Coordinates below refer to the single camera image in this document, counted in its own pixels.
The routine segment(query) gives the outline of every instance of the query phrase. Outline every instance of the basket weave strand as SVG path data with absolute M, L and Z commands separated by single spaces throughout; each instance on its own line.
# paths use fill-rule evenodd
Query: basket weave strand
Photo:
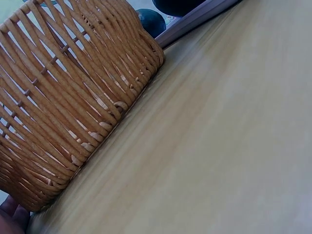
M 0 25 L 0 189 L 30 211 L 66 188 L 163 63 L 125 0 L 58 4 L 30 0 Z

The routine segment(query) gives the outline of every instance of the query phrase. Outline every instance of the wooden table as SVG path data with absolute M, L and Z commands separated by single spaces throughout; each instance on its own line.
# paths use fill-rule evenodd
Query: wooden table
M 311 0 L 244 0 L 167 49 L 29 233 L 310 234 L 311 11 Z

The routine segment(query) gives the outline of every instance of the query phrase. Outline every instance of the woven basket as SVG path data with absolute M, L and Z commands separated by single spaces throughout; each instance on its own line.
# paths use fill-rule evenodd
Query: woven basket
M 58 3 L 30 0 L 0 25 L 0 189 L 30 211 L 66 188 L 163 63 L 125 0 Z

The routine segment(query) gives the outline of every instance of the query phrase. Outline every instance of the dark round object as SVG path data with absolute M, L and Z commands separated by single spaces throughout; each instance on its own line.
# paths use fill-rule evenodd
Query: dark round object
M 182 17 L 205 0 L 153 0 L 155 7 L 169 16 Z
M 136 11 L 141 24 L 153 38 L 166 30 L 166 22 L 160 13 L 150 9 L 139 9 Z

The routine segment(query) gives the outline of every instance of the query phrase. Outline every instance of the finger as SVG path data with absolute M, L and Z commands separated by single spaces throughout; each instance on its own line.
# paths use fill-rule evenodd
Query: finger
M 13 221 L 16 222 L 23 231 L 26 230 L 28 221 L 30 218 L 30 212 L 27 211 L 24 207 L 19 205 L 12 217 Z
M 14 200 L 14 198 L 9 195 L 6 200 L 0 205 L 0 210 L 12 217 L 18 205 L 19 204 Z

